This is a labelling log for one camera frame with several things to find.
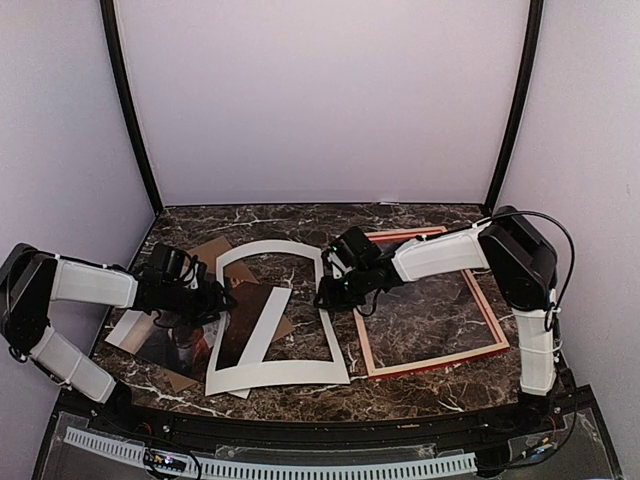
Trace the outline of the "brown backing board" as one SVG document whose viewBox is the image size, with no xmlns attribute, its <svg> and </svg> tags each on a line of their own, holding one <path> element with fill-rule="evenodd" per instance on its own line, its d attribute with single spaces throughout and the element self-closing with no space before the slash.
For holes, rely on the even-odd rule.
<svg viewBox="0 0 640 480">
<path fill-rule="evenodd" d="M 222 236 L 198 247 L 195 247 L 189 250 L 188 253 L 191 255 L 197 255 L 201 261 L 207 264 L 208 270 L 213 271 L 216 259 L 220 255 L 231 249 L 231 244 L 224 236 Z M 236 286 L 243 281 L 258 283 L 257 278 L 242 261 L 236 261 L 228 265 L 225 268 L 225 272 L 231 275 L 231 284 L 233 286 Z M 286 335 L 291 334 L 293 331 L 294 327 L 292 323 L 285 316 L 283 316 L 279 322 L 279 325 L 274 333 L 271 342 L 274 343 L 275 341 L 284 338 Z M 195 380 L 189 380 L 187 377 L 176 373 L 166 372 L 166 377 L 168 378 L 175 393 L 181 392 L 196 385 Z"/>
</svg>

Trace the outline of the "printed photo of painting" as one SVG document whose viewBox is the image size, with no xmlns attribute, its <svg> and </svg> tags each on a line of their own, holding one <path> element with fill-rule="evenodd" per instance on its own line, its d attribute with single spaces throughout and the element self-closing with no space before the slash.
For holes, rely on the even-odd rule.
<svg viewBox="0 0 640 480">
<path fill-rule="evenodd" d="M 283 315 L 291 291 L 244 281 L 231 289 L 238 306 L 223 327 L 218 370 L 264 359 L 270 343 L 292 331 Z M 180 392 L 206 380 L 210 355 L 220 326 L 218 319 L 203 326 L 181 325 L 172 312 L 150 316 L 128 310 L 107 336 L 107 342 L 158 365 L 174 391 Z"/>
</svg>

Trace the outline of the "white photo mat border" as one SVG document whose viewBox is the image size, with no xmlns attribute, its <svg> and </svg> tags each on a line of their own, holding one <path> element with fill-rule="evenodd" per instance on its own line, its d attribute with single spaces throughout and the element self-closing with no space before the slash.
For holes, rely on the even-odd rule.
<svg viewBox="0 0 640 480">
<path fill-rule="evenodd" d="M 316 285 L 320 284 L 324 275 L 319 248 L 286 240 L 261 240 L 240 245 L 219 256 L 216 260 L 216 278 L 220 280 L 223 277 L 224 269 L 228 265 L 246 257 L 262 254 L 288 254 L 311 260 Z M 348 385 L 350 383 L 349 373 L 329 313 L 324 309 L 320 309 L 318 313 L 331 353 L 331 361 L 266 361 L 264 359 L 289 296 L 289 291 L 283 288 L 277 287 L 272 291 L 238 364 L 225 369 L 217 368 L 217 360 L 223 334 L 230 324 L 230 314 L 228 312 L 220 314 L 220 323 L 206 374 L 205 394 L 207 396 L 229 393 L 247 398 L 252 389 L 261 387 L 305 384 Z"/>
</svg>

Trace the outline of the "wooden picture frame red edge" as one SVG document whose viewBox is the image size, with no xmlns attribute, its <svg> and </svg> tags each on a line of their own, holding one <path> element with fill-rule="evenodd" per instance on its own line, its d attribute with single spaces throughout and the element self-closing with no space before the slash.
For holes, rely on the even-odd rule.
<svg viewBox="0 0 640 480">
<path fill-rule="evenodd" d="M 354 319 L 356 328 L 358 331 L 358 336 L 360 340 L 360 345 L 362 349 L 362 354 L 364 358 L 364 364 L 366 366 L 367 376 L 369 379 L 380 379 L 385 377 L 397 377 L 401 375 L 408 375 L 420 371 L 425 370 L 433 370 L 436 368 L 444 368 L 446 366 L 451 366 L 453 364 L 459 364 L 464 362 L 469 362 L 473 360 L 478 360 L 483 357 L 496 355 L 499 353 L 503 353 L 509 349 L 509 341 L 502 330 L 500 322 L 496 318 L 488 300 L 486 299 L 484 293 L 482 292 L 477 280 L 475 279 L 471 270 L 461 270 L 465 271 L 468 275 L 468 283 L 474 290 L 474 298 L 478 302 L 478 304 L 482 307 L 483 313 L 485 315 L 485 319 L 489 323 L 491 327 L 491 331 L 493 332 L 496 343 L 492 346 L 478 348 L 466 353 L 459 353 L 453 355 L 447 355 L 440 358 L 435 358 L 432 360 L 409 363 L 406 365 L 401 365 L 399 367 L 389 367 L 376 369 L 373 365 L 372 354 L 370 350 L 369 341 L 367 339 L 367 333 L 364 327 L 364 319 L 358 311 L 354 313 Z"/>
</svg>

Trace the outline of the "clear acrylic sheet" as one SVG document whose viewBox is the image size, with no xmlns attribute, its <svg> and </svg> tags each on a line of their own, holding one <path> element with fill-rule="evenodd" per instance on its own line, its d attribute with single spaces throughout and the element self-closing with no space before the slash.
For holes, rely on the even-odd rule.
<svg viewBox="0 0 640 480">
<path fill-rule="evenodd" d="M 422 278 L 381 293 L 364 327 L 376 369 L 496 343 L 465 271 Z"/>
</svg>

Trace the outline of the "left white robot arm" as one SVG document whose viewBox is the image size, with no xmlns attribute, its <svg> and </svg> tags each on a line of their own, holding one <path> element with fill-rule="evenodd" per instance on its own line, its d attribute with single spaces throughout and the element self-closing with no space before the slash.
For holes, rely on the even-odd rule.
<svg viewBox="0 0 640 480">
<path fill-rule="evenodd" d="M 95 319 L 115 308 L 171 312 L 187 325 L 202 325 L 237 305 L 224 285 L 206 274 L 207 265 L 197 256 L 162 243 L 133 270 L 18 243 L 1 266 L 1 335 L 16 361 L 33 362 L 62 387 L 103 405 L 103 421 L 120 436 L 131 436 L 141 427 L 141 415 L 119 398 L 126 387 L 52 320 L 61 313 Z"/>
</svg>

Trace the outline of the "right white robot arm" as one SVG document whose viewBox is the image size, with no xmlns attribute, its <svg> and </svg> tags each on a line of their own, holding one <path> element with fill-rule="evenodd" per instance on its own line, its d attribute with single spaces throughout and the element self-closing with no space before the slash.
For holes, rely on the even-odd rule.
<svg viewBox="0 0 640 480">
<path fill-rule="evenodd" d="M 357 227 L 322 255 L 318 308 L 356 321 L 368 375 L 391 377 L 515 351 L 510 413 L 521 434 L 549 416 L 561 348 L 555 324 L 563 289 L 557 253 L 529 213 L 505 207 L 456 228 L 365 232 Z"/>
</svg>

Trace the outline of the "black front table rail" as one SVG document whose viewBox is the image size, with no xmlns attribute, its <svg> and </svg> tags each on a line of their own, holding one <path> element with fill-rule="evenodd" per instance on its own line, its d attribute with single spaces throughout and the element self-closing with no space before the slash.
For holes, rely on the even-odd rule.
<svg viewBox="0 0 640 480">
<path fill-rule="evenodd" d="M 484 410 L 413 419 L 364 422 L 276 422 L 234 420 L 146 407 L 132 408 L 137 425 L 127 430 L 106 414 L 93 417 L 87 405 L 59 401 L 49 419 L 49 429 L 70 420 L 103 433 L 141 440 L 154 447 L 212 453 L 223 446 L 284 450 L 346 450 L 433 444 L 450 448 L 486 450 L 503 448 L 521 435 L 547 429 L 562 438 L 563 427 L 587 405 L 587 390 L 579 388 L 553 399 L 550 410 L 533 422 L 533 415 L 519 404 Z"/>
</svg>

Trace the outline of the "right black corner post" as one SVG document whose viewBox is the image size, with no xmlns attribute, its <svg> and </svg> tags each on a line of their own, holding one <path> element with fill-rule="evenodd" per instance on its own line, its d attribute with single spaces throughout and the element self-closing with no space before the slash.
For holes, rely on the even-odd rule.
<svg viewBox="0 0 640 480">
<path fill-rule="evenodd" d="M 513 98 L 495 168 L 483 203 L 483 208 L 487 213 L 492 213 L 496 208 L 512 159 L 533 73 L 543 10 L 543 0 L 531 0 L 529 2 L 528 17 Z"/>
</svg>

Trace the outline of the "black corner post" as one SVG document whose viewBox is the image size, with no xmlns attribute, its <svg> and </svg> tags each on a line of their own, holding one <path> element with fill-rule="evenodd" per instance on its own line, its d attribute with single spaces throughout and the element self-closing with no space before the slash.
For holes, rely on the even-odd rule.
<svg viewBox="0 0 640 480">
<path fill-rule="evenodd" d="M 99 4 L 112 75 L 125 127 L 147 199 L 154 215 L 158 216 L 163 212 L 164 205 L 157 182 L 152 172 L 151 162 L 146 150 L 136 107 L 134 105 L 118 27 L 116 4 L 112 0 L 100 0 Z"/>
<path fill-rule="evenodd" d="M 533 73 L 543 10 L 543 0 L 531 0 L 529 2 L 528 17 L 513 98 L 495 168 L 483 203 L 483 208 L 487 213 L 492 213 L 496 208 L 512 159 Z"/>
</svg>

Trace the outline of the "left black corner post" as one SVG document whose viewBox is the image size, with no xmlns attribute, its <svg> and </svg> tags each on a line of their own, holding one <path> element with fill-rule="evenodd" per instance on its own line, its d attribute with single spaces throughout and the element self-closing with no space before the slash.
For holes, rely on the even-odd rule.
<svg viewBox="0 0 640 480">
<path fill-rule="evenodd" d="M 158 216 L 163 212 L 164 205 L 157 182 L 152 172 L 151 162 L 146 150 L 136 107 L 134 105 L 118 27 L 116 4 L 112 0 L 100 0 L 99 4 L 112 75 L 125 127 L 147 199 L 154 215 Z"/>
</svg>

